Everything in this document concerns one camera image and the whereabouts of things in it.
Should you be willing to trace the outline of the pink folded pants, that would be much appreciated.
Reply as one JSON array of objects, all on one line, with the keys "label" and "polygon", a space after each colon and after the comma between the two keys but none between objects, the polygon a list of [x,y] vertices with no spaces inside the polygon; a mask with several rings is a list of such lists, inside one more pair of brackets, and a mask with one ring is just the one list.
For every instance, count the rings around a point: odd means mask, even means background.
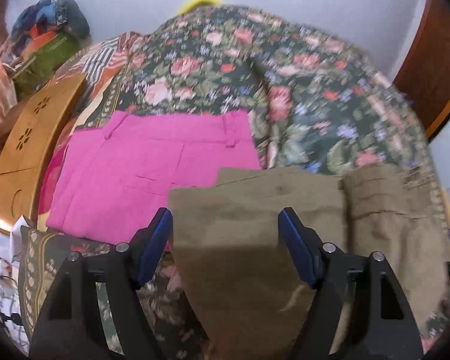
[{"label": "pink folded pants", "polygon": [[208,187],[224,167],[260,169],[246,111],[136,116],[73,133],[46,225],[116,245],[167,206],[170,189]]}]

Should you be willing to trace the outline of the floral dark green bedspread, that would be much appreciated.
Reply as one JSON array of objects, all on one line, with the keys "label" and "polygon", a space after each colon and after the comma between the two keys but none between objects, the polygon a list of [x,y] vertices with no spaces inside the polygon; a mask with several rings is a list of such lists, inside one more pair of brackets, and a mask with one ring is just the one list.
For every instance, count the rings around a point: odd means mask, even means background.
[{"label": "floral dark green bedspread", "polygon": [[[366,165],[388,164],[435,174],[416,114],[365,55],[333,35],[261,10],[200,7],[165,22],[112,78],[102,97],[89,104],[73,133],[105,126],[116,111],[140,117],[246,111],[261,166],[255,171],[299,167],[342,176]],[[68,255],[106,254],[117,244],[49,227],[46,232],[23,228],[22,237],[20,301],[32,340],[44,300]],[[172,242],[173,230],[153,278],[137,292],[139,303],[163,359],[216,359],[185,294]],[[417,324],[421,359],[450,359],[450,313],[441,330],[432,326],[450,294],[450,256],[445,272],[444,297],[425,328]],[[107,345],[121,353],[102,283],[97,284],[97,300]]]}]

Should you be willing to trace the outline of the striped patchwork sheet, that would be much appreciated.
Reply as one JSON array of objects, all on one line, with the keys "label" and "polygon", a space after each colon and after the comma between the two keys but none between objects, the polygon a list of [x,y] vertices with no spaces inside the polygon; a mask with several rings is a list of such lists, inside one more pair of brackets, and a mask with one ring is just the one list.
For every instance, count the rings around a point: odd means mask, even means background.
[{"label": "striped patchwork sheet", "polygon": [[132,60],[134,54],[146,43],[149,35],[136,32],[123,33],[109,40],[97,42],[75,53],[52,76],[50,85],[76,75],[85,74],[82,95],[93,97],[98,89],[118,70]]}]

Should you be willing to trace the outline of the wooden folding lap table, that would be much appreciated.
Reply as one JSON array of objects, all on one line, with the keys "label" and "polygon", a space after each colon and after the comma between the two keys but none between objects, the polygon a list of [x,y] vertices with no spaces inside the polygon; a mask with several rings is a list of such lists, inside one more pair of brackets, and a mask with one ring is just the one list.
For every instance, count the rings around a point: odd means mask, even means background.
[{"label": "wooden folding lap table", "polygon": [[80,73],[26,102],[0,156],[0,233],[11,233],[21,216],[37,220],[44,172],[85,85],[86,75]]}]

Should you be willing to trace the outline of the blue clothes pile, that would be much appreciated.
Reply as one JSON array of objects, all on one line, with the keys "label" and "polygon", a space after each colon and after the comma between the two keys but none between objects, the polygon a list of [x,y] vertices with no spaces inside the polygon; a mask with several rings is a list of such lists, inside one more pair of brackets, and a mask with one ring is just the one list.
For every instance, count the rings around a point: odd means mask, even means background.
[{"label": "blue clothes pile", "polygon": [[17,41],[36,24],[46,29],[64,29],[80,40],[90,35],[88,21],[74,0],[40,0],[29,6],[15,20],[10,38]]}]

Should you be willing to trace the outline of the olive khaki pants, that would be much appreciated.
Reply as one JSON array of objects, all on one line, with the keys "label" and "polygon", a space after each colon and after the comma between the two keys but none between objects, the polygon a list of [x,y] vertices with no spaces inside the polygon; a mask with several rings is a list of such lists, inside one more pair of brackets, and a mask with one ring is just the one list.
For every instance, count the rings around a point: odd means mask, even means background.
[{"label": "olive khaki pants", "polygon": [[306,243],[280,217],[285,208],[338,250],[382,252],[419,328],[448,287],[441,191],[421,167],[371,164],[341,176],[224,168],[212,186],[171,190],[168,206],[172,255],[216,359],[283,359],[309,314],[321,244]]}]

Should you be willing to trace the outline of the brown wooden door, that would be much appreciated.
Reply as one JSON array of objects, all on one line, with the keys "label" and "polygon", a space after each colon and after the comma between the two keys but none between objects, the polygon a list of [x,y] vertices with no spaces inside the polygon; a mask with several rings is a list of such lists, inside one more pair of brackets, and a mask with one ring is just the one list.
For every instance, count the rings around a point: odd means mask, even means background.
[{"label": "brown wooden door", "polygon": [[427,139],[433,139],[450,119],[450,7],[444,0],[426,0],[394,84],[410,99]]}]

